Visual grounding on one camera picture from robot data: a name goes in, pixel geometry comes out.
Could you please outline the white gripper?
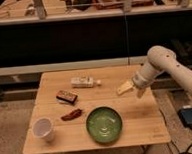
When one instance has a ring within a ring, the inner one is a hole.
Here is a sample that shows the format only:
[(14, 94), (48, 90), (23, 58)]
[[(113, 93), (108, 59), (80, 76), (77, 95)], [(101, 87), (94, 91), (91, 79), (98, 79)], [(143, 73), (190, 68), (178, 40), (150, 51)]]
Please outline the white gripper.
[(154, 80), (162, 74), (161, 69), (157, 69), (152, 64), (143, 65), (132, 77), (131, 80), (127, 80), (120, 87), (117, 88), (117, 94), (122, 95), (125, 92), (131, 91), (133, 89), (133, 84), (137, 89), (136, 96), (141, 98), (145, 92), (146, 88), (154, 82)]

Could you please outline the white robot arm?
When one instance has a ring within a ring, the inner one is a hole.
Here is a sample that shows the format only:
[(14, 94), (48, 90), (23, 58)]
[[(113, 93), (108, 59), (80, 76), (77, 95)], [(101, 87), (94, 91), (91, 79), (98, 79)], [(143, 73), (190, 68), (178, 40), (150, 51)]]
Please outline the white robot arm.
[(163, 72), (168, 73), (192, 97), (192, 70), (176, 60), (175, 52), (160, 45), (148, 50), (146, 62), (130, 80), (117, 88), (117, 94), (122, 95), (135, 88), (143, 91)]

